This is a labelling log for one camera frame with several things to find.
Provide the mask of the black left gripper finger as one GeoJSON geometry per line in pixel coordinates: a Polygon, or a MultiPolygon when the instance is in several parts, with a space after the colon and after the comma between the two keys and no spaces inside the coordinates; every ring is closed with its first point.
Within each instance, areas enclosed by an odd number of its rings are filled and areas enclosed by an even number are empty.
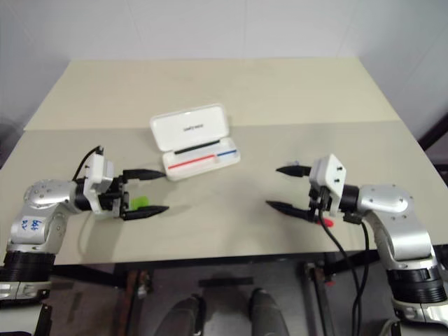
{"type": "Polygon", "coordinates": [[[140,181],[149,181],[164,178],[165,176],[165,173],[152,169],[125,169],[122,172],[122,179],[124,181],[134,179],[138,179],[140,181]]]}
{"type": "Polygon", "coordinates": [[[168,206],[143,206],[137,210],[126,210],[122,212],[122,219],[124,221],[133,221],[144,218],[150,218],[161,214],[169,209],[168,206]]]}

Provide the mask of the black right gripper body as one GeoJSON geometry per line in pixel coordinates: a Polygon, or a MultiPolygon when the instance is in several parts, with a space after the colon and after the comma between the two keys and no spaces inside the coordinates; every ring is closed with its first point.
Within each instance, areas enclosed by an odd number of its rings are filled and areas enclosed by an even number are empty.
{"type": "Polygon", "coordinates": [[[309,191],[308,219],[313,223],[325,223],[321,220],[324,211],[328,211],[331,204],[330,190],[327,187],[311,187],[309,191]]]}

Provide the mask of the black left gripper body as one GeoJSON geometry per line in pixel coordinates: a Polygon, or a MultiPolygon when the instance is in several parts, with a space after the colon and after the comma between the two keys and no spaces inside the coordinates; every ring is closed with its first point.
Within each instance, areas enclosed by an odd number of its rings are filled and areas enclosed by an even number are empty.
{"type": "Polygon", "coordinates": [[[113,178],[106,192],[99,195],[101,209],[108,211],[112,217],[127,220],[130,211],[130,194],[127,191],[127,182],[130,179],[130,170],[124,170],[121,175],[113,178]]]}

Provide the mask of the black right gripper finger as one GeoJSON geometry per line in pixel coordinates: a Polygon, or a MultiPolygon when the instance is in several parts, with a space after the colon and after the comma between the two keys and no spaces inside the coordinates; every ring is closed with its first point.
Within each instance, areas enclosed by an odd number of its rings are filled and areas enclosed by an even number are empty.
{"type": "Polygon", "coordinates": [[[308,222],[315,221],[314,213],[311,210],[299,209],[294,207],[292,204],[288,204],[285,202],[267,200],[266,203],[273,209],[277,210],[278,212],[284,215],[291,216],[294,218],[300,218],[308,222]]]}
{"type": "Polygon", "coordinates": [[[311,167],[295,164],[295,165],[280,167],[280,168],[276,169],[276,171],[280,172],[282,174],[288,175],[288,176],[304,177],[304,176],[309,176],[311,167]]]}

